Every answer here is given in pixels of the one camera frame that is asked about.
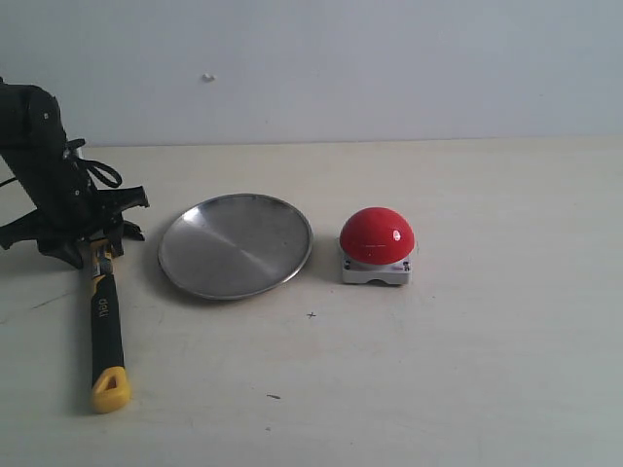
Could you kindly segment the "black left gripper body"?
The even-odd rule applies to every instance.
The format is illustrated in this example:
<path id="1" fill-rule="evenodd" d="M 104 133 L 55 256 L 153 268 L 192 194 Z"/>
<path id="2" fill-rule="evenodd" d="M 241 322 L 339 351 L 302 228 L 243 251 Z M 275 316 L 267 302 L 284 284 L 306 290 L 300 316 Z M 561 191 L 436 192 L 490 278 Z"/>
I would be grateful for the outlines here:
<path id="1" fill-rule="evenodd" d="M 122 189 L 95 185 L 32 184 L 36 209 L 28 215 L 28 239 L 39 243 L 76 243 L 82 239 L 122 237 Z"/>

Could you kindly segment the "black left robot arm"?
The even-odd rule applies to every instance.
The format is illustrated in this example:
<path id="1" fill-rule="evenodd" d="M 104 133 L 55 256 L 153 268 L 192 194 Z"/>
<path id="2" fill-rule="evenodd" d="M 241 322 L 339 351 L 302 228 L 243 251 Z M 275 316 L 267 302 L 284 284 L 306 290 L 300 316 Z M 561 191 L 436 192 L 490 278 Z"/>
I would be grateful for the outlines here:
<path id="1" fill-rule="evenodd" d="M 144 235 L 125 220 L 126 210 L 149 205 L 143 187 L 124 188 L 113 167 L 80 155 L 82 138 L 70 140 L 56 98 L 33 85 L 1 85 L 1 157 L 35 205 L 2 226 L 1 246 L 33 240 L 38 251 L 81 269 L 81 243 L 96 234 L 114 256 L 126 238 Z"/>

